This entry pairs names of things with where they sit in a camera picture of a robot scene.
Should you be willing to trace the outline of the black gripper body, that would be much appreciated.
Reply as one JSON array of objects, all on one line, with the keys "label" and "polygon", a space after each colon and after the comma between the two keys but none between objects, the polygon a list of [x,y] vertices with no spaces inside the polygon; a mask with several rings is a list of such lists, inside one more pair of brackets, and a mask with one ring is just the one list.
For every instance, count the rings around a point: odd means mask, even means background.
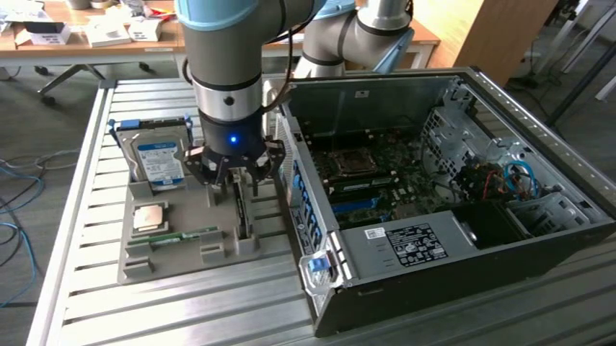
[{"label": "black gripper body", "polygon": [[201,130],[204,134],[204,146],[201,163],[203,168],[209,168],[211,164],[217,165],[223,156],[229,157],[229,161],[237,159],[244,162],[243,157],[248,158],[248,163],[256,164],[259,157],[266,151],[262,134],[262,111],[255,111],[241,120],[223,121],[199,112]]}]

